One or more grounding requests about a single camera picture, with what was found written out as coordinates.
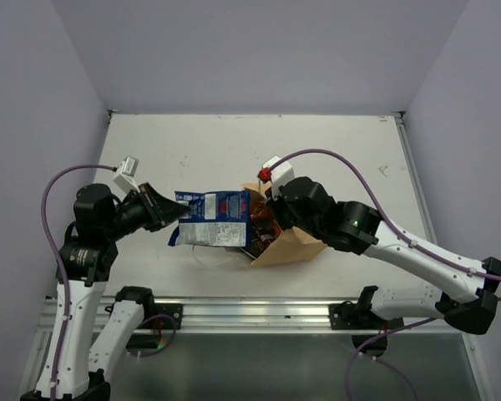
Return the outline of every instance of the blue package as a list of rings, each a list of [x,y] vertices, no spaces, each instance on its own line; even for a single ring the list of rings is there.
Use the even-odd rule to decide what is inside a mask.
[[[249,246],[251,235],[250,192],[219,190],[205,192],[176,191],[176,201],[191,212],[179,219],[169,239],[170,246]]]

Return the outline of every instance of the brown paper bag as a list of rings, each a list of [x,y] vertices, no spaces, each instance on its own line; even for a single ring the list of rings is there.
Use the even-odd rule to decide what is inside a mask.
[[[265,192],[270,185],[255,183],[243,184],[250,192],[250,209],[252,210],[257,201],[265,199]],[[326,245],[306,234],[303,230],[293,227],[283,231],[276,240],[269,245],[250,265],[270,266],[294,261],[310,261],[326,248]]]

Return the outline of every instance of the red connector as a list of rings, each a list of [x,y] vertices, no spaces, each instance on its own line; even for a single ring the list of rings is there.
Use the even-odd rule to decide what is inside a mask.
[[[261,180],[261,182],[267,182],[271,180],[271,172],[269,171],[269,168],[264,167],[263,169],[261,169],[258,173],[258,178]]]

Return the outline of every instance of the gray wall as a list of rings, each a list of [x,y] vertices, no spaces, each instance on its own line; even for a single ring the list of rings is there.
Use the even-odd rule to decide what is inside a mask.
[[[469,2],[408,109],[407,132],[441,244],[501,258],[501,0]],[[501,304],[479,339],[501,400]]]
[[[53,0],[124,112],[405,110],[467,0]]]
[[[49,1],[0,0],[0,400],[17,392],[55,262],[43,236],[43,188],[64,167],[98,159],[104,107]],[[76,174],[50,196],[61,241]]]

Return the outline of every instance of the white table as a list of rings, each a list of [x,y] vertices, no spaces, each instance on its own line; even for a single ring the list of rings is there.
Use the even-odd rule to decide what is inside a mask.
[[[101,163],[139,158],[136,179],[162,195],[175,190],[238,190],[273,155],[325,148],[346,156],[364,175],[389,216],[424,236],[407,160],[391,116],[122,115],[109,127]],[[337,201],[369,197],[339,161],[294,159],[296,175],[321,182]],[[109,183],[107,171],[95,181]],[[110,185],[115,194],[123,194]],[[166,246],[173,226],[138,231],[118,243],[107,295],[122,286],[150,287],[157,297],[357,297],[364,286],[416,287],[423,282],[387,263],[326,249],[310,262],[249,266],[246,256],[218,248]]]

